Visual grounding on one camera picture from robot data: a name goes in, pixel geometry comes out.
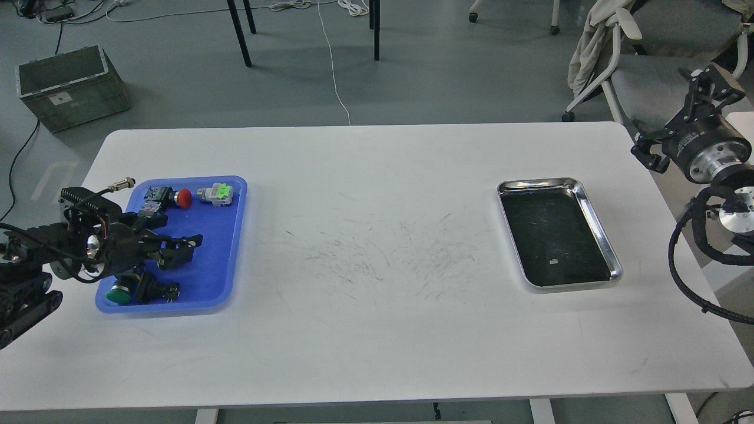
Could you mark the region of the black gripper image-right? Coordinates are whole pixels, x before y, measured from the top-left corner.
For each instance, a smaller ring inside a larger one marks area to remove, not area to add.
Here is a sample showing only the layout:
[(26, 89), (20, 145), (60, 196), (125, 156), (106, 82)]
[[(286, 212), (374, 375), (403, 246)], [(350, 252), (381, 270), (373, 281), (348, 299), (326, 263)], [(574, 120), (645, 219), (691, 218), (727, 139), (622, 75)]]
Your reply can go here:
[(744, 99), (741, 84), (717, 64), (677, 72), (689, 83), (677, 118), (660, 130), (632, 121), (638, 132), (631, 154), (655, 173), (673, 162), (695, 184), (752, 184), (752, 145), (722, 115)]

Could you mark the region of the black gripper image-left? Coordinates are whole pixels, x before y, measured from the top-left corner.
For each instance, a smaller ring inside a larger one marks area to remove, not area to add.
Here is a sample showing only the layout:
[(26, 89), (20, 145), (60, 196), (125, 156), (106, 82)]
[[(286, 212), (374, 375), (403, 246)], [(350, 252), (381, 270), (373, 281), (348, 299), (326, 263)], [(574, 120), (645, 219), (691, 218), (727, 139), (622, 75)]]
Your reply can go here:
[(60, 279), (92, 282), (115, 276), (146, 260), (161, 270), (190, 263), (202, 234), (172, 237), (155, 233), (153, 224), (163, 220), (138, 215), (74, 215), (62, 226), (56, 247), (56, 275)]

